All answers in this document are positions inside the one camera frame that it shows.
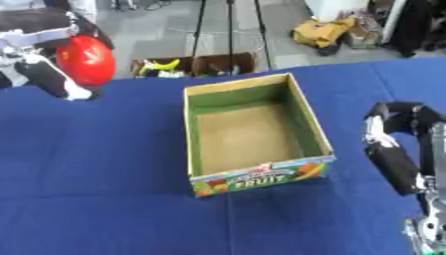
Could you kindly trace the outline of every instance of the yellow banana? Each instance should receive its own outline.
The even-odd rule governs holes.
[[[176,59],[176,60],[170,62],[169,64],[165,64],[165,65],[159,64],[159,63],[156,63],[156,62],[153,62],[153,64],[155,66],[154,69],[157,69],[157,70],[173,70],[176,67],[178,67],[179,62],[180,61],[178,59]]]

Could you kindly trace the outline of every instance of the gray floor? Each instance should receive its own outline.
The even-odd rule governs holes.
[[[101,2],[99,25],[115,42],[117,78],[130,77],[132,59],[190,56],[199,0],[172,0],[171,5],[150,12],[115,12],[108,1]],[[136,2],[145,5],[150,0]],[[260,3],[275,69],[398,58],[396,52],[386,49],[353,50],[348,46],[342,46],[335,56],[320,57],[314,49],[299,45],[288,36],[292,28],[310,18],[304,0],[260,0]],[[254,0],[235,0],[234,16],[236,51],[258,52],[261,56],[258,71],[266,71]],[[226,17],[226,0],[208,0],[199,55],[228,52]],[[417,57],[441,55],[442,52],[419,52]]]

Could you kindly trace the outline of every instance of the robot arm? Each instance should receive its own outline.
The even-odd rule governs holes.
[[[96,92],[77,85],[36,48],[57,47],[69,43],[72,36],[90,34],[98,35],[113,48],[112,41],[94,24],[72,12],[54,8],[1,12],[0,71],[14,82],[0,88],[20,87],[30,81],[51,95],[69,101],[96,98]]]
[[[446,120],[419,103],[378,103],[365,117],[365,152],[400,195],[416,194],[424,216],[406,220],[417,255],[446,252]],[[393,132],[420,143],[418,167]]]

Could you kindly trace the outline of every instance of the tripod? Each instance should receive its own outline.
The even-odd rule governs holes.
[[[197,48],[198,48],[198,41],[200,39],[201,34],[201,27],[203,25],[203,16],[204,16],[204,10],[206,8],[206,2],[207,0],[201,0],[201,6],[200,6],[200,12],[198,15],[198,23],[196,27],[196,31],[194,33],[194,45],[192,50],[192,59],[195,59],[195,56],[197,54]],[[259,30],[262,35],[262,40],[265,45],[265,55],[267,57],[267,63],[268,63],[268,69],[271,71],[273,70],[271,65],[271,58],[270,58],[270,51],[268,48],[268,42],[266,38],[266,26],[263,21],[262,17],[262,9],[260,8],[259,0],[254,0],[254,3],[256,5],[256,13],[257,13],[257,19],[259,20]],[[234,72],[234,39],[233,39],[233,7],[234,7],[234,0],[226,0],[226,4],[228,6],[228,39],[229,39],[229,73],[232,75]]]

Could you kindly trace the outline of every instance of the blue tablecloth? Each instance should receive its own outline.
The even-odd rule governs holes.
[[[114,81],[87,103],[0,91],[0,254],[410,254],[403,219],[419,208],[364,156],[362,118],[392,100],[446,113],[446,60],[273,73],[285,72],[334,146],[329,177],[201,199],[187,181],[182,89],[228,78]]]

